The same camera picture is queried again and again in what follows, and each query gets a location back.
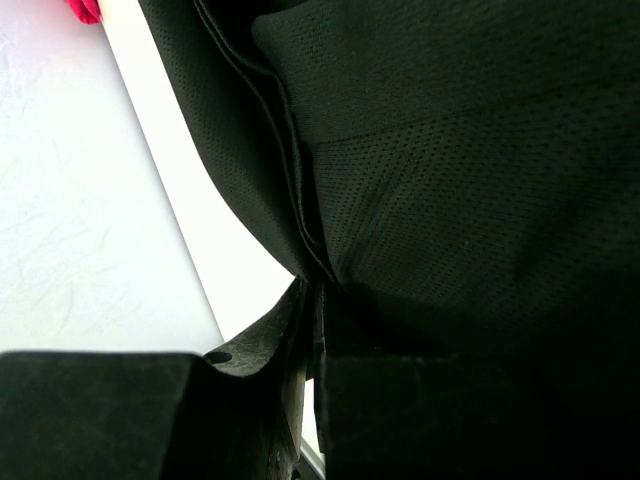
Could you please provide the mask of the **black t shirt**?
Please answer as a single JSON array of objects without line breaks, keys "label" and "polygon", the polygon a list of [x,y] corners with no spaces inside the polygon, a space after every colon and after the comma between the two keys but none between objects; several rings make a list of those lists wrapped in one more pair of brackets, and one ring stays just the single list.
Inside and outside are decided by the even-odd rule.
[{"label": "black t shirt", "polygon": [[635,1],[146,1],[290,272],[466,354],[639,342]]}]

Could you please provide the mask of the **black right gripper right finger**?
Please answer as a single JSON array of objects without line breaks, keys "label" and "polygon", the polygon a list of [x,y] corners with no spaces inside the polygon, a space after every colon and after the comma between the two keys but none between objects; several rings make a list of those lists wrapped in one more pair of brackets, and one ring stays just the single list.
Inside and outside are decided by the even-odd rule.
[{"label": "black right gripper right finger", "polygon": [[639,301],[613,283],[521,356],[395,340],[316,294],[315,414],[330,479],[635,479]]}]

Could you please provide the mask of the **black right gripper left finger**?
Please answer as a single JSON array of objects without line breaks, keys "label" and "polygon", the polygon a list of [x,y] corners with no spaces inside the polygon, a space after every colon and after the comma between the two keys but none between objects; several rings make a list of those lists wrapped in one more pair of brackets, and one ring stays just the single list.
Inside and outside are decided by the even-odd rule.
[{"label": "black right gripper left finger", "polygon": [[287,479],[300,457],[306,285],[184,353],[1,357],[5,479]]}]

